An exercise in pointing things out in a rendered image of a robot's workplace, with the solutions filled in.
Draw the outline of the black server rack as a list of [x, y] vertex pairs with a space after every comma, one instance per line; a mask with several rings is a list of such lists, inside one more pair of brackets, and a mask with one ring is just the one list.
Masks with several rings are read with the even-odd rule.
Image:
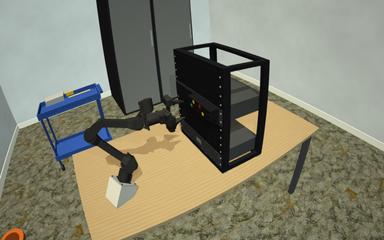
[[[210, 59], [189, 51], [207, 47]], [[252, 61], [223, 65], [217, 62], [217, 49]], [[260, 156], [270, 60], [215, 42], [176, 48], [173, 54], [177, 96], [184, 101], [178, 104], [180, 117], [185, 117], [180, 122], [181, 131], [223, 174]], [[231, 77], [231, 72], [258, 66], [260, 91]], [[255, 134], [236, 119], [256, 111]]]

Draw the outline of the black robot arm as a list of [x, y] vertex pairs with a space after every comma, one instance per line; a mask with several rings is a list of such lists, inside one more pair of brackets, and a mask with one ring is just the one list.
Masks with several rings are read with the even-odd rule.
[[[99, 118], [90, 128], [87, 128], [84, 131], [83, 135], [84, 140], [87, 143], [100, 147], [121, 161], [121, 168], [119, 169], [118, 176], [116, 176], [120, 183], [131, 184], [133, 176], [132, 173], [138, 168], [138, 163], [133, 155], [128, 152], [127, 154], [120, 152], [112, 145], [101, 139], [98, 133], [102, 128], [128, 128], [135, 131], [140, 131], [144, 128], [150, 131], [149, 126], [158, 123], [157, 116], [153, 112], [154, 106], [152, 98], [145, 98], [139, 101], [138, 105], [141, 112], [139, 112], [136, 117], [126, 119]], [[162, 119], [161, 124], [165, 124], [169, 127], [176, 125], [176, 117], [172, 115], [171, 112], [164, 112], [160, 116], [160, 119]]]

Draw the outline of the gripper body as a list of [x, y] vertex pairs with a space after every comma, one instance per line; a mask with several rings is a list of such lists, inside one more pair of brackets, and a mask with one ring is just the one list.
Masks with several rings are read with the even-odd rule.
[[[164, 95], [163, 97], [163, 104], [166, 106], [166, 109], [163, 108], [163, 110], [160, 110], [160, 111], [157, 111], [155, 110], [155, 114], [156, 114], [156, 117], [157, 117], [157, 121], [158, 123], [161, 124], [161, 122], [163, 121], [162, 118], [160, 118], [160, 116], [165, 113], [165, 112], [171, 112], [170, 110], [170, 107], [173, 105], [173, 101], [172, 101], [172, 98], [169, 96], [169, 95]], [[166, 128], [168, 129], [169, 132], [173, 133], [175, 132], [175, 125], [173, 127], [169, 127], [166, 125]]]

